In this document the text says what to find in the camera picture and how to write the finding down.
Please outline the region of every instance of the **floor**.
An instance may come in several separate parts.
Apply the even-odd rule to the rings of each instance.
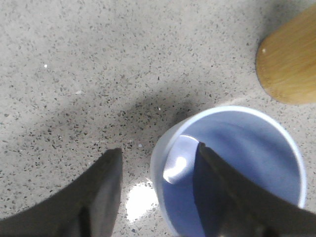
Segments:
[[[313,0],[0,2],[0,218],[70,183],[121,147],[114,237],[170,236],[152,189],[158,138],[198,111],[243,105],[300,146],[316,212],[316,104],[269,97],[259,42]]]

